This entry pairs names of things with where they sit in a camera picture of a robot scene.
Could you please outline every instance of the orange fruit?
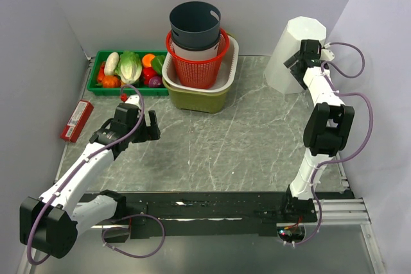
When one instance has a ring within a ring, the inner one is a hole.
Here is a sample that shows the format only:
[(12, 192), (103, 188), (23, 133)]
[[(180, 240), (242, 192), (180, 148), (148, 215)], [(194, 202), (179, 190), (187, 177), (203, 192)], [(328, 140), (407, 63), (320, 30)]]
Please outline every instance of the orange fruit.
[(143, 57), (141, 62), (143, 63), (143, 67), (151, 67), (152, 66), (152, 60), (155, 58), (155, 55), (153, 54), (147, 54)]

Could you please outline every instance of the perforated basket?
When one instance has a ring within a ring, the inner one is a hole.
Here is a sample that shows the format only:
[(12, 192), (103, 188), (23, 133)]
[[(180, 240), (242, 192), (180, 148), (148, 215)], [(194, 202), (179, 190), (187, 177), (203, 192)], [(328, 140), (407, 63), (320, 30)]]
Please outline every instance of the perforated basket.
[(166, 47), (171, 57), (179, 80), (183, 86), (208, 89), (212, 87), (217, 79), (221, 61), (229, 49), (230, 40), (226, 32), (220, 28), (220, 43), (218, 45), (217, 56), (210, 60), (192, 61), (186, 60), (174, 53), (173, 39), (171, 32), (166, 38)]

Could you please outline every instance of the gray marble surface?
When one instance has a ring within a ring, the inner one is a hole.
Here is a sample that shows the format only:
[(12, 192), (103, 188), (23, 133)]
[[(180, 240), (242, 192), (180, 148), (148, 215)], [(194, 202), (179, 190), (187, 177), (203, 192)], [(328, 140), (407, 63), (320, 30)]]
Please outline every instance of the gray marble surface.
[[(304, 155), (312, 102), (307, 92), (284, 96), (270, 88), (263, 77), (267, 62), (265, 56), (239, 58), (217, 114), (179, 110), (169, 97), (144, 97), (146, 110), (157, 113), (161, 139), (131, 144), (89, 191), (284, 191)], [(83, 98), (94, 110), (78, 141), (68, 145), (60, 176), (120, 103), (88, 91)], [(343, 190), (337, 166), (327, 167), (318, 190)]]

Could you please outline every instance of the white label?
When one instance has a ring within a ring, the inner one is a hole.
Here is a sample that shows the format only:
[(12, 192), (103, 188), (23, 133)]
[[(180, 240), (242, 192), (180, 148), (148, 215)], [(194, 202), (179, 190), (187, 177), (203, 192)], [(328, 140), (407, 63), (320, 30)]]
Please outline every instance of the white label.
[(70, 126), (67, 133), (66, 133), (66, 137), (70, 138), (71, 134), (73, 134), (73, 132), (74, 132), (74, 127)]
[(71, 116), (70, 121), (68, 122), (67, 125), (76, 126), (86, 107), (87, 107), (86, 102), (83, 102), (83, 101), (78, 102), (77, 107), (75, 111), (73, 112), (73, 115)]

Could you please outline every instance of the gray bucket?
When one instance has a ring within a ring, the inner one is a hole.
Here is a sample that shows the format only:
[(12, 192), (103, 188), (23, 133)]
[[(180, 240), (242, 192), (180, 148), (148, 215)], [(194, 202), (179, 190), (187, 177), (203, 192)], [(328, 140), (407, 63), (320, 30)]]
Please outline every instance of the gray bucket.
[(209, 3), (190, 1), (176, 6), (170, 13), (174, 44), (190, 51), (202, 51), (220, 39), (220, 11)]

